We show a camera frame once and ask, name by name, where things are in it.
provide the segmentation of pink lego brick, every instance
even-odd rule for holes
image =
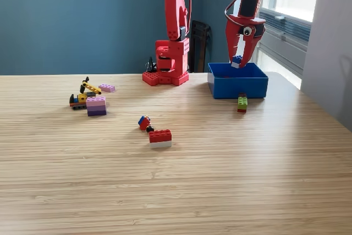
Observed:
[[[101,91],[104,91],[104,92],[113,92],[113,91],[115,91],[115,86],[113,86],[113,85],[101,84],[99,86],[99,88],[101,89]]]
[[[105,106],[105,97],[88,97],[86,101],[87,108],[95,106]]]

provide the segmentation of lego brick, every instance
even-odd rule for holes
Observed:
[[[171,136],[171,131],[169,129],[149,132],[150,143],[160,143],[162,141],[170,141],[171,139],[172,139],[172,136]]]
[[[151,149],[157,149],[157,148],[167,148],[171,147],[172,141],[162,141],[160,143],[149,143],[149,146]]]
[[[179,86],[181,84],[183,84],[184,82],[187,82],[189,80],[189,74],[188,72],[185,72],[183,75],[181,75],[178,78],[173,78],[172,79],[172,84]]]
[[[86,105],[85,104],[82,104],[82,105],[75,105],[72,107],[73,110],[85,110],[87,109]]]
[[[231,66],[234,67],[234,68],[237,68],[237,69],[240,68],[240,64],[239,63],[232,62]]]
[[[87,95],[87,97],[96,97],[96,93],[94,93],[94,92],[87,92],[87,93],[85,93],[86,95]]]
[[[142,117],[140,118],[140,120],[138,121],[138,125],[140,125],[140,124],[142,123],[142,121],[143,121],[146,117],[147,117],[148,120],[150,121],[150,118],[149,118],[147,115],[145,115],[145,116],[142,116]]]
[[[115,86],[113,85],[101,84],[99,88],[104,92],[112,93],[113,91],[115,91]]]
[[[143,116],[143,120],[138,122],[139,128],[141,130],[146,130],[146,128],[150,125],[150,119],[148,116]]]
[[[106,115],[106,110],[103,111],[88,111],[88,117],[93,117],[93,116],[105,116]]]
[[[86,94],[79,94],[79,95],[77,96],[77,99],[78,99],[78,102],[84,103],[84,102],[86,102],[86,100],[87,100],[87,95],[86,95]]]
[[[239,97],[238,98],[238,109],[246,110],[248,106],[247,98],[246,97]]]
[[[75,97],[74,94],[72,94],[71,97],[70,97],[70,101],[69,101],[70,104],[75,102],[75,98],[74,97]]]
[[[235,55],[232,57],[232,62],[233,63],[237,63],[237,64],[240,64],[242,61],[242,56],[241,55]]]
[[[154,85],[159,84],[159,75],[160,75],[160,73],[158,73],[158,72],[155,72],[155,73],[145,72],[145,73],[143,73],[142,79],[147,84],[154,86]]]
[[[105,97],[100,96],[100,97],[88,97],[86,100],[86,105],[87,107],[93,107],[93,106],[105,106]]]
[[[101,95],[101,89],[100,88],[96,88],[95,86],[92,86],[91,84],[88,84],[87,82],[83,81],[82,84],[85,88],[89,89],[90,91]]]
[[[103,111],[106,110],[106,106],[87,106],[88,111]]]
[[[80,102],[70,103],[70,107],[80,106],[80,105],[86,105],[86,103],[80,103]]]

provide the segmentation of robotic arm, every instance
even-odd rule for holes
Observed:
[[[251,59],[253,51],[265,32],[265,20],[256,18],[261,0],[241,0],[237,16],[228,15],[227,11],[235,3],[234,0],[225,10],[228,20],[226,37],[228,43],[229,60],[233,62],[236,55],[240,35],[244,35],[245,49],[240,62],[232,65],[237,68],[245,67]],[[188,80],[187,62],[189,39],[186,38],[190,29],[190,10],[186,9],[185,0],[165,0],[165,14],[167,35],[169,41],[156,42],[157,71],[159,83],[180,85]]]

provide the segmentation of red lego brick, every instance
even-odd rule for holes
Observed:
[[[163,141],[170,141],[170,140],[171,140],[171,131],[169,129],[149,132],[150,143],[161,143]]]
[[[154,86],[159,84],[159,75],[160,73],[158,72],[155,72],[155,73],[145,72],[143,73],[142,79],[147,84]]]
[[[189,80],[189,74],[188,74],[188,72],[186,72],[183,75],[181,75],[179,78],[173,78],[172,84],[179,86],[179,85],[183,84],[184,82],[187,82],[188,80]]]
[[[148,118],[145,118],[145,119],[143,119],[143,121],[139,125],[139,128],[141,130],[146,130],[149,125],[150,125],[150,120]]]

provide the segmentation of blue box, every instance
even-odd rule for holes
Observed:
[[[255,63],[234,68],[230,63],[209,63],[208,84],[215,99],[237,99],[246,93],[249,99],[266,97],[268,76]]]

